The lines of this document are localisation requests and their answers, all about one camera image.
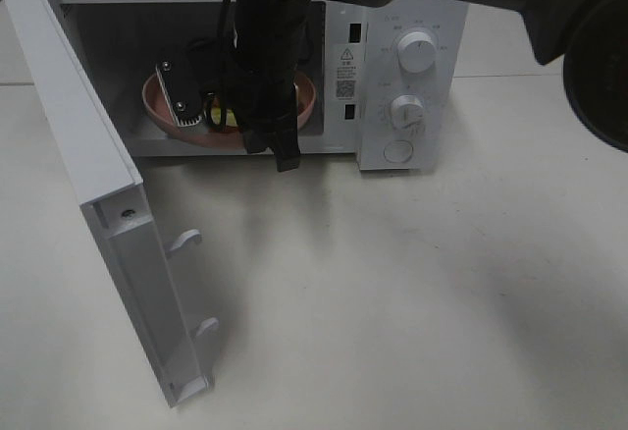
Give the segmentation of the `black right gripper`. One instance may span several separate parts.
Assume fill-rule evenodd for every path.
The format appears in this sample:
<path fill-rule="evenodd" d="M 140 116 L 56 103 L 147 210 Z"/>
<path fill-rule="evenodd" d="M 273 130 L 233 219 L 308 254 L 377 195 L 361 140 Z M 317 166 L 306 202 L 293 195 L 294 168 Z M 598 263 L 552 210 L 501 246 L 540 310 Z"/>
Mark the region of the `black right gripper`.
<path fill-rule="evenodd" d="M 213 36 L 223 110 L 234 111 L 247 154 L 267 143 L 277 170 L 300 165 L 294 75 L 312 0 L 222 0 Z"/>

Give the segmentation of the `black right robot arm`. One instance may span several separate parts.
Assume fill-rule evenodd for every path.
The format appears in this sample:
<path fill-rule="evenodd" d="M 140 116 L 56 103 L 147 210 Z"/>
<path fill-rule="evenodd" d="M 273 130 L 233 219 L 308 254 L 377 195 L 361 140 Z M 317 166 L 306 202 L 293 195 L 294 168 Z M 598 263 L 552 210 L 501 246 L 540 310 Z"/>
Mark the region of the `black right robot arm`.
<path fill-rule="evenodd" d="M 216 91 L 250 153 L 271 151 L 279 171 L 298 167 L 293 79 L 312 0 L 223 0 Z M 381 7 L 392 0 L 331 0 Z M 627 0 L 458 0 L 519 13 L 534 56 L 563 61 L 568 101 L 582 124 L 627 147 Z"/>

